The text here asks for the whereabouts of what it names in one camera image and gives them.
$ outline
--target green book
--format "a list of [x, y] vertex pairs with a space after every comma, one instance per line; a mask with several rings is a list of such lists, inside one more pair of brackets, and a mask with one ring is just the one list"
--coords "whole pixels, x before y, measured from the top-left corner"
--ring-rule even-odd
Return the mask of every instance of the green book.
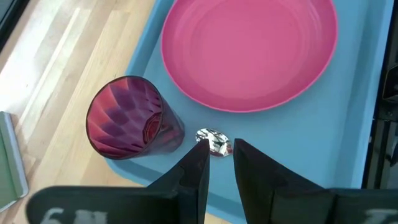
[[0, 212], [27, 193], [24, 164], [11, 117], [0, 111]]

